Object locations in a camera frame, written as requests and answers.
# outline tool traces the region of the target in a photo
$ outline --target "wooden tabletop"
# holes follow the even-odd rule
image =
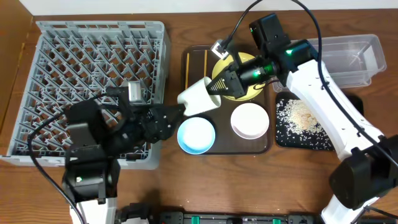
[[[250,12],[236,41],[254,44],[248,24],[271,12]],[[302,11],[277,12],[291,39],[316,37],[310,18]],[[180,93],[181,55],[192,45],[212,44],[224,39],[235,26],[240,12],[202,14],[142,14],[97,16],[50,16],[38,20],[162,21],[172,48],[170,76],[165,103],[176,103]],[[365,117],[386,136],[398,133],[398,10],[315,11],[324,37],[376,34],[381,41],[388,68],[377,74],[371,86],[349,90],[364,101]],[[23,51],[4,128],[0,153],[5,154],[21,103],[26,79],[40,32],[32,26]],[[275,127],[275,112],[271,114]],[[176,136],[163,143],[156,170],[122,170],[118,206],[150,202],[156,207],[184,208],[191,212],[320,213],[332,192],[328,185],[339,160],[334,152],[281,148],[251,156],[189,156],[179,148]],[[63,168],[46,168],[58,182]],[[71,223],[68,206],[61,195],[35,167],[0,163],[0,223]],[[398,213],[398,190],[392,190],[375,206]]]

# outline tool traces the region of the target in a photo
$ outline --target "white cup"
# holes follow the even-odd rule
[[[193,116],[221,106],[219,95],[209,95],[206,86],[211,82],[211,78],[205,77],[187,88],[177,97],[177,103],[185,105],[185,116]]]

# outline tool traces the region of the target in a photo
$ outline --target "green led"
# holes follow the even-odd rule
[[[293,52],[293,50],[286,50],[286,53],[287,53],[288,55],[291,55],[292,52]]]
[[[261,75],[261,72],[260,72],[260,70],[257,70],[257,71],[255,71],[255,72],[253,73],[253,75],[254,75],[255,77],[257,77],[257,76]]]

